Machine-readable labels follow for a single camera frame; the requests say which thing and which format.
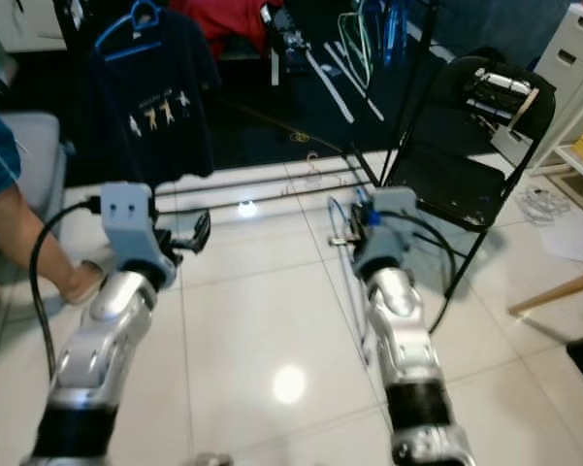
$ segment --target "black cable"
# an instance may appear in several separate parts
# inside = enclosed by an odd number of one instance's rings
[[[37,314],[37,319],[41,324],[41,330],[43,332],[43,339],[46,346],[46,357],[48,359],[48,370],[49,379],[51,380],[56,371],[56,354],[54,353],[54,343],[51,337],[51,330],[49,329],[48,314],[46,313],[45,306],[43,304],[43,299],[41,299],[41,292],[39,291],[39,276],[37,272],[37,266],[39,263],[39,255],[41,253],[41,246],[46,240],[47,235],[51,232],[51,229],[58,223],[63,217],[70,214],[77,209],[89,209],[93,213],[99,213],[101,211],[101,202],[99,196],[93,196],[85,201],[79,202],[71,207],[63,209],[58,214],[53,216],[48,223],[43,227],[41,233],[37,237],[32,253],[30,254],[30,263],[28,265],[28,277],[30,279],[30,289],[32,291],[32,300],[35,306],[35,312]]]
[[[455,251],[450,246],[448,241],[446,241],[446,239],[442,236],[442,234],[439,231],[437,231],[432,225],[430,225],[429,223],[427,223],[424,220],[421,220],[420,218],[416,218],[415,216],[406,216],[403,214],[396,214],[394,212],[389,212],[389,211],[379,211],[377,213],[380,216],[390,216],[393,218],[398,218],[401,220],[406,220],[406,221],[409,221],[411,223],[414,223],[414,224],[420,226],[421,228],[424,228],[425,230],[427,230],[429,233],[431,233],[434,236],[434,238],[436,238],[437,242],[442,246],[442,248],[446,251],[446,254],[448,255],[448,261],[450,263],[450,278],[448,280],[449,285],[448,285],[447,289],[450,290],[450,288],[453,284],[453,281],[455,280],[455,277],[457,276],[457,262],[455,261]],[[447,294],[447,296],[445,296],[442,307],[440,308],[439,312],[437,313],[436,320],[434,320],[434,323],[432,323],[431,327],[429,327],[430,334],[433,334],[437,330],[437,328],[441,324],[442,320],[444,319],[444,315],[446,314],[446,309],[448,308],[448,305],[450,303],[450,299],[451,299],[452,295],[454,294],[453,291],[454,290],[450,290],[450,292]]]

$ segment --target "white cabinet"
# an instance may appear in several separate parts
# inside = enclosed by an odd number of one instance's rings
[[[52,1],[0,0],[0,43],[6,52],[65,50]]]

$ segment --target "clothes hanger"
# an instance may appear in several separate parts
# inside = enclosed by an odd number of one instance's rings
[[[141,22],[138,18],[137,11],[141,7],[146,7],[150,11],[150,19],[144,22]],[[132,23],[132,28],[134,30],[134,39],[136,39],[137,37],[139,37],[141,31],[159,25],[160,11],[161,9],[150,0],[137,0],[136,2],[134,2],[131,13],[129,15],[125,15],[124,17],[119,18],[108,29],[106,29],[101,36],[99,36],[99,38],[95,42],[95,49],[97,49],[97,51],[101,53],[101,45],[104,43],[104,41],[106,41],[106,39],[108,39],[108,37],[111,36],[119,27],[121,27],[123,24],[128,23],[129,21],[131,21]],[[105,58],[106,61],[112,61],[119,58],[123,58],[125,56],[133,55],[135,53],[140,53],[142,51],[155,49],[157,47],[160,47],[161,45],[162,45],[161,41],[155,41],[149,44],[142,44],[135,46],[131,49],[110,53],[106,55]]]

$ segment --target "chair backrest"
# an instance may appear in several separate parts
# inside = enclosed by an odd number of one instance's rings
[[[444,66],[429,83],[421,102],[414,110],[411,124],[402,141],[402,157],[405,156],[405,147],[410,140],[413,140],[418,119],[430,104],[458,110],[469,115],[477,114],[483,116],[490,123],[505,124],[503,119],[491,114],[488,115],[488,113],[467,104],[470,96],[470,86],[477,79],[475,73],[479,69],[484,69],[485,72],[495,73],[515,81],[529,83],[531,88],[538,89],[535,100],[512,128],[517,133],[530,138],[532,144],[520,164],[506,180],[504,187],[504,196],[506,196],[517,184],[525,168],[530,163],[536,148],[552,122],[556,106],[554,98],[555,87],[536,73],[519,66],[499,63],[479,56],[457,58]]]

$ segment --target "white paper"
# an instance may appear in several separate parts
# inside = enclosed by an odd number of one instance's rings
[[[583,211],[571,209],[554,217],[554,224],[539,228],[541,241],[554,255],[583,262]]]

